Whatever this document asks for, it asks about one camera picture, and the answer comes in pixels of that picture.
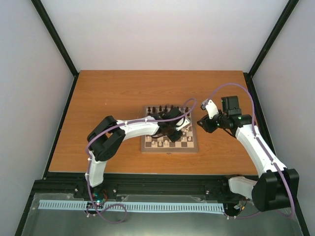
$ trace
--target orange wooden surface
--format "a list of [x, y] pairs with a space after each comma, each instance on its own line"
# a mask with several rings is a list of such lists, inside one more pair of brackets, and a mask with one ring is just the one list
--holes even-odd
[[[85, 172], [87, 135], [106, 117], [143, 117], [147, 104], [183, 104], [195, 97], [195, 121], [206, 115], [200, 104], [221, 84], [245, 85], [241, 71], [81, 71], [60, 133], [50, 172]], [[237, 95], [243, 114], [251, 103], [238, 87], [222, 88], [213, 98]], [[257, 174], [245, 149], [223, 130], [206, 133], [196, 126], [195, 154], [141, 153], [140, 137], [126, 140], [106, 166], [107, 173]]]

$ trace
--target black metal frame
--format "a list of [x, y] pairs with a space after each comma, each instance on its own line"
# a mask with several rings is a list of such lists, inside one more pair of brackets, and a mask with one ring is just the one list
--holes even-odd
[[[88, 198], [86, 195], [86, 181], [84, 179], [84, 174], [81, 173], [51, 173], [48, 172], [51, 159], [53, 157], [57, 141], [60, 135], [60, 131], [64, 122], [66, 112], [68, 110], [72, 94], [78, 80], [79, 73], [77, 72], [72, 60], [67, 53], [58, 33], [52, 24], [43, 4], [40, 0], [31, 0], [34, 4], [36, 10], [38, 11], [43, 23], [45, 24], [47, 30], [49, 31], [52, 39], [54, 40], [56, 46], [58, 47], [63, 59], [71, 71], [74, 80], [69, 93], [68, 100], [66, 102], [63, 116], [59, 124], [56, 137], [49, 155], [47, 166], [44, 172], [42, 180], [36, 180], [33, 188], [31, 190], [29, 199], [27, 201], [24, 213], [21, 217], [20, 224], [16, 231], [16, 236], [21, 235], [23, 227], [26, 222], [28, 212], [30, 210], [32, 200], [35, 193], [73, 193], [76, 197]], [[291, 12], [294, 10], [299, 0], [289, 0], [285, 6], [281, 16], [276, 22], [273, 30], [271, 31], [266, 43], [262, 47], [257, 59], [255, 60], [249, 73], [244, 73], [244, 79], [247, 84], [249, 93], [252, 95], [254, 105], [255, 105], [255, 116], [259, 126], [259, 130], [264, 140], [274, 152], [274, 147], [270, 138], [270, 134], [266, 125], [266, 121], [263, 115], [263, 111], [260, 106], [260, 102], [253, 84], [253, 77], [261, 65], [262, 61], [266, 57], [269, 49], [276, 40], [281, 29], [285, 25], [287, 19], [289, 18]], [[256, 179], [255, 176], [249, 176], [248, 178]], [[181, 176], [181, 175], [136, 175], [136, 174], [104, 174], [104, 179], [106, 183], [104, 188], [107, 189], [109, 193], [109, 198], [119, 200], [117, 195], [127, 195], [127, 194], [163, 194], [163, 195], [191, 195], [198, 196], [207, 200], [217, 200], [222, 203], [237, 202], [240, 196], [235, 194], [230, 194], [229, 191], [225, 190], [225, 176]], [[302, 233], [305, 236], [309, 236], [309, 231], [305, 223], [300, 205], [298, 200], [295, 202], [296, 215], [299, 220]]]

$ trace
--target chess square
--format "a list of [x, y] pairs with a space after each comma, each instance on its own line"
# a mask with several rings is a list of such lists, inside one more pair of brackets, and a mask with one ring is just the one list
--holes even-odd
[[179, 142], [175, 142], [175, 147], [176, 148], [181, 148], [182, 147], [182, 143], [179, 141]]
[[188, 147], [188, 148], [193, 148], [193, 147], [194, 147], [193, 142], [187, 142], [187, 147]]

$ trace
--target robotic arm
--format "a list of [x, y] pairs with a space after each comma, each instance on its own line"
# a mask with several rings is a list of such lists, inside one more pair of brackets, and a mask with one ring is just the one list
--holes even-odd
[[168, 122], [155, 122], [155, 120], [174, 119], [181, 115], [183, 113], [174, 107], [169, 112], [154, 113], [138, 119], [143, 120], [140, 122], [135, 122], [136, 120], [115, 120], [112, 116], [106, 117], [88, 136], [88, 142], [110, 127], [123, 123], [125, 125], [113, 129], [109, 132], [109, 137], [106, 134], [100, 136], [89, 147], [92, 162], [89, 172], [85, 176], [87, 179], [87, 175], [89, 175], [90, 186], [95, 187], [103, 182], [106, 163], [116, 154], [123, 141], [142, 135], [166, 135], [172, 142], [179, 140], [182, 136], [181, 129], [190, 124], [189, 119], [183, 117]]
[[207, 115], [197, 122], [206, 132], [213, 133], [218, 128], [236, 138], [246, 149], [252, 159], [257, 172], [258, 181], [242, 176], [228, 177], [228, 186], [231, 192], [241, 194], [253, 200], [259, 211], [290, 207], [284, 183], [282, 182], [275, 163], [284, 174], [293, 199], [296, 199], [299, 175], [295, 169], [286, 166], [272, 153], [259, 133], [258, 127], [252, 125], [252, 117], [243, 115], [239, 107], [238, 97], [221, 98], [222, 110], [218, 110], [212, 100], [205, 100], [201, 109]]

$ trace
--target purple cable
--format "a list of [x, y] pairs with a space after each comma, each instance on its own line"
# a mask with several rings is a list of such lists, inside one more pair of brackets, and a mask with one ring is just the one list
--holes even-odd
[[209, 102], [209, 100], [212, 99], [213, 95], [215, 95], [215, 93], [216, 93], [219, 89], [221, 89], [222, 87], [228, 86], [228, 85], [234, 85], [234, 86], [240, 87], [241, 89], [243, 89], [243, 90], [247, 93], [248, 97], [250, 97], [250, 100], [251, 100], [251, 103], [252, 103], [252, 132], [253, 132], [254, 135], [256, 136], [256, 131], [255, 131], [255, 129], [254, 129], [254, 125], [255, 125], [255, 116], [254, 116], [254, 115], [255, 115], [255, 106], [254, 106], [254, 101], [252, 100], [252, 96], [251, 96], [251, 94], [248, 92], [248, 90], [247, 90], [246, 88], [244, 88], [243, 86], [241, 86], [241, 85], [239, 85], [239, 84], [237, 84], [237, 83], [226, 83], [226, 84], [224, 84], [224, 85], [221, 85], [221, 86], [217, 87], [217, 88], [212, 92], [212, 94], [211, 94], [211, 95], [209, 96], [209, 98], [208, 98], [208, 102]]
[[[253, 132], [253, 134], [254, 134], [255, 137], [256, 137], [257, 134], [256, 134], [256, 131], [255, 131], [255, 128], [254, 128], [254, 115], [255, 115], [254, 101], [252, 100], [252, 96], [251, 96], [251, 94], [248, 92], [248, 90], [247, 90], [246, 88], [244, 88], [243, 86], [241, 86], [241, 85], [239, 85], [239, 84], [237, 84], [237, 83], [226, 83], [226, 84], [224, 84], [224, 85], [221, 85], [221, 86], [217, 87], [217, 88], [212, 92], [212, 94], [211, 94], [211, 95], [209, 96], [209, 98], [208, 98], [208, 102], [209, 102], [209, 100], [211, 100], [211, 98], [213, 97], [213, 95], [214, 95], [219, 89], [221, 89], [222, 87], [225, 87], [225, 86], [227, 86], [227, 85], [234, 85], [234, 86], [238, 86], [238, 87], [242, 88], [242, 89], [247, 93], [247, 95], [250, 97], [250, 100], [251, 100], [251, 103], [252, 103], [252, 132]], [[257, 139], [258, 143], [260, 144], [261, 148], [262, 148], [262, 149], [265, 151], [265, 153], [267, 154], [267, 156], [268, 156], [268, 158], [270, 159], [270, 161], [273, 162], [274, 159], [272, 158], [272, 156], [270, 155], [270, 153], [268, 152], [268, 150], [266, 149], [266, 147], [263, 145], [262, 141], [259, 139], [259, 137], [256, 137], [256, 139]], [[293, 200], [293, 197], [292, 197], [290, 188], [289, 188], [289, 186], [288, 186], [288, 184], [287, 184], [287, 182], [286, 182], [286, 179], [285, 179], [285, 177], [284, 177], [282, 171], [280, 170], [279, 166], [278, 166], [276, 163], [273, 163], [273, 165], [274, 165], [275, 168], [277, 169], [277, 171], [278, 171], [278, 173], [279, 173], [279, 175], [280, 175], [280, 177], [281, 177], [281, 180], [282, 180], [282, 182], [283, 182], [283, 184], [284, 184], [284, 187], [285, 187], [285, 189], [286, 189], [287, 195], [288, 195], [288, 197], [289, 197], [289, 201], [290, 201], [290, 205], [291, 205], [291, 215], [290, 215], [290, 218], [293, 219], [294, 213], [295, 213], [295, 206], [294, 206], [294, 200]], [[250, 216], [239, 217], [239, 219], [241, 219], [241, 218], [242, 218], [242, 219], [247, 219], [247, 218], [256, 216], [257, 214], [258, 214], [258, 212], [255, 213], [255, 214], [253, 214], [253, 215], [250, 215]]]
[[[172, 118], [172, 119], [159, 119], [159, 120], [155, 120], [155, 119], [148, 119], [148, 120], [146, 120], [146, 119], [136, 119], [136, 120], [128, 121], [128, 124], [134, 124], [134, 123], [138, 123], [138, 122], [152, 122], [152, 123], [155, 123], [155, 122], [169, 122], [169, 121], [174, 121], [174, 120], [181, 119], [181, 118], [187, 116], [187, 115], [188, 115], [190, 112], [192, 112], [192, 110], [195, 108], [196, 103], [197, 103], [197, 101], [196, 101], [195, 98], [190, 98], [190, 99], [188, 99], [188, 100], [183, 104], [183, 107], [184, 107], [188, 102], [190, 102], [190, 101], [194, 101], [194, 104], [193, 104], [193, 106], [191, 107], [191, 109], [190, 109], [188, 112], [182, 114], [182, 115], [179, 116], [179, 117]], [[115, 126], [112, 126], [112, 127], [108, 128], [108, 129], [104, 130], [103, 132], [99, 133], [98, 135], [96, 135], [96, 136], [88, 143], [88, 145], [87, 145], [86, 148], [85, 148], [85, 152], [86, 152], [86, 154], [89, 156], [89, 163], [88, 163], [88, 169], [87, 169], [87, 185], [88, 185], [88, 193], [89, 193], [89, 197], [90, 197], [90, 199], [91, 199], [92, 206], [93, 206], [93, 208], [95, 209], [96, 213], [97, 213], [103, 220], [105, 220], [106, 222], [111, 223], [111, 224], [119, 224], [119, 223], [122, 223], [122, 222], [126, 219], [126, 217], [127, 217], [127, 209], [126, 209], [126, 207], [125, 207], [123, 204], [113, 204], [113, 205], [110, 205], [109, 207], [105, 208], [105, 209], [102, 210], [102, 211], [98, 211], [98, 210], [97, 210], [97, 206], [96, 206], [95, 203], [94, 203], [94, 200], [93, 200], [93, 197], [92, 197], [92, 193], [91, 193], [91, 189], [90, 189], [90, 166], [91, 166], [91, 163], [92, 163], [92, 159], [91, 159], [92, 157], [90, 156], [90, 153], [89, 153], [89, 147], [91, 146], [91, 144], [92, 144], [93, 142], [95, 142], [96, 139], [98, 139], [99, 137], [101, 137], [101, 136], [104, 135], [105, 133], [107, 133], [107, 132], [109, 132], [109, 131], [111, 131], [111, 130], [113, 130], [113, 129], [116, 129], [116, 128], [120, 127], [120, 126], [123, 126], [123, 125], [125, 125], [125, 123], [117, 124], [117, 125], [115, 125]], [[103, 216], [101, 215], [102, 213], [104, 213], [105, 211], [107, 211], [109, 208], [112, 208], [112, 207], [114, 207], [114, 206], [120, 206], [120, 207], [122, 207], [122, 208], [125, 210], [125, 215], [124, 215], [123, 219], [121, 219], [120, 221], [110, 221], [110, 220], [106, 219], [105, 217], [103, 217]]]

